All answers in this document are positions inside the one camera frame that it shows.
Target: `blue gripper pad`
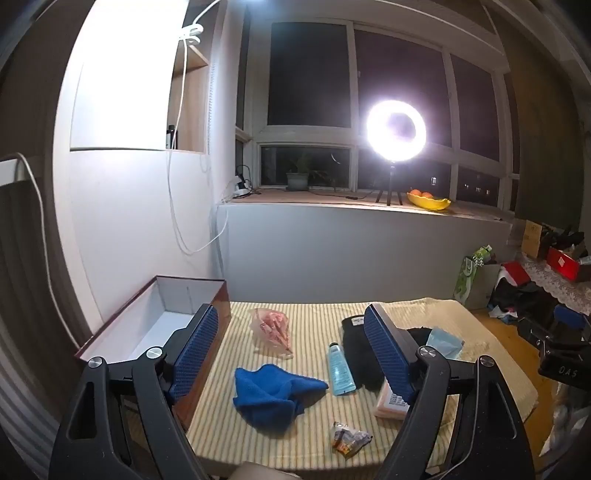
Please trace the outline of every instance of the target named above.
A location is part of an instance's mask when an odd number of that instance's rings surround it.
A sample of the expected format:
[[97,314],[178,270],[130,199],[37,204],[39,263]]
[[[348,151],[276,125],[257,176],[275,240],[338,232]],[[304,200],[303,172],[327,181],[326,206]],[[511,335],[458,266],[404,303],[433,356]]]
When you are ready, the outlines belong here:
[[217,334],[217,326],[217,310],[209,306],[174,363],[174,379],[168,390],[174,403],[191,391],[193,382]]
[[391,330],[386,326],[386,322],[390,322],[391,326],[394,329],[396,328],[381,305],[371,304],[367,307],[363,319],[365,335],[374,350],[392,392],[401,396],[409,405],[412,405],[417,392],[411,384],[409,362],[409,354],[411,353],[406,348],[407,345],[398,344]]

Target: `table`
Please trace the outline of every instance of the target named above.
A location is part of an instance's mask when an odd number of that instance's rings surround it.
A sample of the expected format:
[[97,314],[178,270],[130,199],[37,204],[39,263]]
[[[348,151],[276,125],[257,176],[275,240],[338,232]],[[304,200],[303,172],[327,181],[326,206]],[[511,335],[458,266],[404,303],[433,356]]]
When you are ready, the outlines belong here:
[[591,315],[591,281],[573,283],[552,270],[544,260],[533,260],[524,254],[520,254],[518,260],[536,285],[571,310]]
[[[303,478],[332,475],[372,478],[384,461],[402,425],[377,419],[372,409],[377,394],[362,388],[334,397],[330,391],[298,416],[284,435],[268,436],[248,425],[232,404],[237,367],[256,370],[273,363],[299,375],[328,382],[326,352],[342,338],[341,320],[363,313],[368,303],[265,304],[231,303],[232,320],[203,389],[187,432],[195,454],[210,475],[229,476],[245,461],[295,472]],[[474,361],[487,354],[495,358],[513,393],[521,417],[532,412],[537,392],[500,342],[463,306],[453,300],[422,299],[382,304],[395,324],[403,328],[439,326],[465,340],[460,359]],[[249,311],[264,307],[284,312],[290,319],[294,358],[279,359],[253,345]],[[457,399],[448,398],[441,430],[429,466],[441,465],[453,431]],[[349,460],[331,450],[329,431],[334,421],[366,430],[374,436]]]

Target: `tripod stand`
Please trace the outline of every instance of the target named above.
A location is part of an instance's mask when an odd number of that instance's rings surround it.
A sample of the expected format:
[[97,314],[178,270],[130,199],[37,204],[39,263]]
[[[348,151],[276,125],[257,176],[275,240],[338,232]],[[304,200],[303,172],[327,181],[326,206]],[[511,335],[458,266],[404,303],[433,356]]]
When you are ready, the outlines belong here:
[[[392,203],[392,187],[394,186],[394,165],[390,165],[388,167],[388,169],[390,170],[390,178],[388,181],[388,196],[386,198],[386,205],[390,206],[390,204]],[[398,195],[398,201],[400,203],[400,205],[402,205],[402,197],[400,196],[400,188],[397,188],[397,195]],[[382,183],[382,189],[379,191],[378,193],[378,198],[375,199],[375,203],[379,203],[380,198],[382,198],[382,194],[384,193],[385,188],[384,188],[384,184]]]

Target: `label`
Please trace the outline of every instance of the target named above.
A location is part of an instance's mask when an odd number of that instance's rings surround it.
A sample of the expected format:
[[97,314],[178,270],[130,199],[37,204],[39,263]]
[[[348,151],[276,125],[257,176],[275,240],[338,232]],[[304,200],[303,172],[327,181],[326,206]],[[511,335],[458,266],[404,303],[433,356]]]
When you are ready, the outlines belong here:
[[402,397],[393,393],[386,403],[388,407],[408,407],[408,404],[402,399]]

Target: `snack wrapper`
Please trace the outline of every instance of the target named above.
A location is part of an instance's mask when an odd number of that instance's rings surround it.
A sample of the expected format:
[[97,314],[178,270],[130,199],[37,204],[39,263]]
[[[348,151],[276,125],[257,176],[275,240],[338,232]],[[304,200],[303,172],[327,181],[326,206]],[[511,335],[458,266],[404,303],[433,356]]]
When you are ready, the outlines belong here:
[[351,458],[372,441],[373,435],[363,430],[352,429],[343,423],[334,422],[330,430],[330,444],[345,458]]

